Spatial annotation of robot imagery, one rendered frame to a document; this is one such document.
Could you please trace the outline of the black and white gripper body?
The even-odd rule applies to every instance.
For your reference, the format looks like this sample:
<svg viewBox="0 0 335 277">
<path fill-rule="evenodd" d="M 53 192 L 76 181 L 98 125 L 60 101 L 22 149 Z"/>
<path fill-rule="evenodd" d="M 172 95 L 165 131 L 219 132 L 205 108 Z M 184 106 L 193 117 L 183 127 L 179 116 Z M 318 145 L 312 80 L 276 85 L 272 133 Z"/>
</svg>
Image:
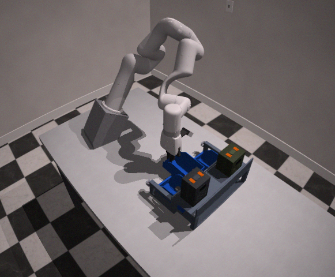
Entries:
<svg viewBox="0 0 335 277">
<path fill-rule="evenodd" d="M 182 137 L 181 134 L 178 135 L 177 137 L 167 137 L 165 134 L 161 133 L 161 138 L 160 138 L 160 145 L 162 148 L 164 148 L 167 152 L 169 152 L 171 155 L 177 155 L 178 153 L 178 148 L 182 151 Z"/>
</svg>

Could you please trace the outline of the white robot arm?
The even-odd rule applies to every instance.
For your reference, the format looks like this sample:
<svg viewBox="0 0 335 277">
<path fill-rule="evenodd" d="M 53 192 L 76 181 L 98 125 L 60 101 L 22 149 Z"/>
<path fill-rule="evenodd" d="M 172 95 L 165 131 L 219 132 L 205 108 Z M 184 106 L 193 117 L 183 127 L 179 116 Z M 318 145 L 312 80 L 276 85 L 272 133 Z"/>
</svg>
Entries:
<svg viewBox="0 0 335 277">
<path fill-rule="evenodd" d="M 185 128 L 180 131 L 181 118 L 191 106 L 190 99 L 167 94 L 167 89 L 173 81 L 193 74 L 194 62 L 203 57 L 204 48 L 189 27 L 173 18 L 167 17 L 157 23 L 138 45 L 139 55 L 127 54 L 123 57 L 110 93 L 101 104 L 113 113 L 123 113 L 122 106 L 133 85 L 134 74 L 148 74 L 161 62 L 165 56 L 165 48 L 161 44 L 166 41 L 167 36 L 179 41 L 179 44 L 174 71 L 165 78 L 159 92 L 158 107 L 163 110 L 163 133 L 167 137 L 177 137 L 180 134 L 181 137 L 185 135 L 192 137 L 191 131 Z"/>
</svg>

